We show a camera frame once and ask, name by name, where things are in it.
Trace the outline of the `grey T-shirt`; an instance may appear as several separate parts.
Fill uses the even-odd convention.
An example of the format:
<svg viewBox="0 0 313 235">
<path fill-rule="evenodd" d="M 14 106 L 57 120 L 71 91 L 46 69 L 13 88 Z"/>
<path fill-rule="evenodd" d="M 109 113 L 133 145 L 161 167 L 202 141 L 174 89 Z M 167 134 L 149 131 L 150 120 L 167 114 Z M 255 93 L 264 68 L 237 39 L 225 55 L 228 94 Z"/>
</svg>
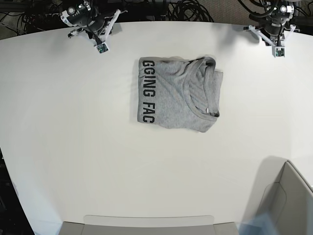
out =
<svg viewBox="0 0 313 235">
<path fill-rule="evenodd" d="M 212 57 L 142 57 L 138 62 L 137 121 L 207 132 L 220 116 L 223 73 Z"/>
</svg>

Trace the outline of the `blurred blue object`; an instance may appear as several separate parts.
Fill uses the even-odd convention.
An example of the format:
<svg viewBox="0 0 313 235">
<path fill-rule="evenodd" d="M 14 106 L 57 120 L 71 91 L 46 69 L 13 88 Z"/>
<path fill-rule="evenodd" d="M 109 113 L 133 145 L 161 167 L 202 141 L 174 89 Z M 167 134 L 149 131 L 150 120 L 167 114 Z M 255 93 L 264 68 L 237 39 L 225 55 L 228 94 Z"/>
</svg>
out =
<svg viewBox="0 0 313 235">
<path fill-rule="evenodd" d="M 268 213 L 263 213 L 248 222 L 238 225 L 240 235 L 277 235 L 274 223 Z"/>
</svg>

